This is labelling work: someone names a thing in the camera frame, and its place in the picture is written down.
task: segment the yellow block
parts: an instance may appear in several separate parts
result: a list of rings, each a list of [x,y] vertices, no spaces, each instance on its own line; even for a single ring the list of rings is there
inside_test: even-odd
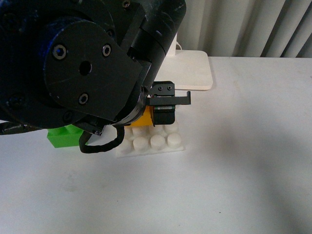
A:
[[[132,123],[130,126],[132,127],[141,127],[141,126],[150,126],[153,125],[151,118],[152,107],[147,106],[144,114],[141,118],[139,118],[136,122]]]

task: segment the white cable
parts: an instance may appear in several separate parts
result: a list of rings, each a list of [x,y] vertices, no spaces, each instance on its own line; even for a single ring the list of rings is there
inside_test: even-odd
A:
[[[179,42],[176,42],[176,45],[180,47],[180,50],[182,50],[182,46],[179,44]]]

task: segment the screw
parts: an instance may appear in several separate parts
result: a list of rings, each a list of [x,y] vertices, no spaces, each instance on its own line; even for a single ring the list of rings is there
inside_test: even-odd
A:
[[[108,57],[112,52],[112,48],[109,44],[103,46],[102,54],[104,57]]]
[[[73,119],[73,112],[68,111],[63,115],[63,121],[64,123],[69,123]]]
[[[26,98],[24,94],[13,94],[8,101],[8,105],[14,110],[19,110],[23,108],[25,103]]]
[[[112,36],[114,35],[114,32],[113,32],[112,29],[110,29],[110,30],[107,30],[107,34],[108,34],[110,37],[112,37]]]
[[[18,32],[20,24],[20,19],[13,13],[6,13],[2,16],[2,25],[9,32]]]
[[[89,96],[87,94],[81,94],[80,97],[79,97],[79,104],[80,105],[85,105],[89,100]]]
[[[127,9],[129,6],[130,6],[130,1],[129,0],[123,1],[123,3],[122,3],[122,7],[123,8]]]
[[[67,55],[67,50],[65,46],[58,44],[53,48],[53,57],[57,60],[63,60]]]

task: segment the white curtain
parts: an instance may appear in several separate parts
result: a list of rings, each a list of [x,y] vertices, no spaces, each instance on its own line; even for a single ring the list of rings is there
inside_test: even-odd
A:
[[[312,0],[186,0],[178,33],[209,56],[312,58]]]

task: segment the bolt hole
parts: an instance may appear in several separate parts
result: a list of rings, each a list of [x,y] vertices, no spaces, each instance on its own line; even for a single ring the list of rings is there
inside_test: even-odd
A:
[[[84,61],[79,67],[79,72],[82,76],[87,76],[92,72],[92,64],[89,61]]]
[[[128,8],[130,6],[130,1],[123,1],[122,6]]]
[[[65,123],[69,123],[70,121],[72,121],[72,119],[73,119],[73,112],[71,111],[66,112],[63,116],[63,121]]]

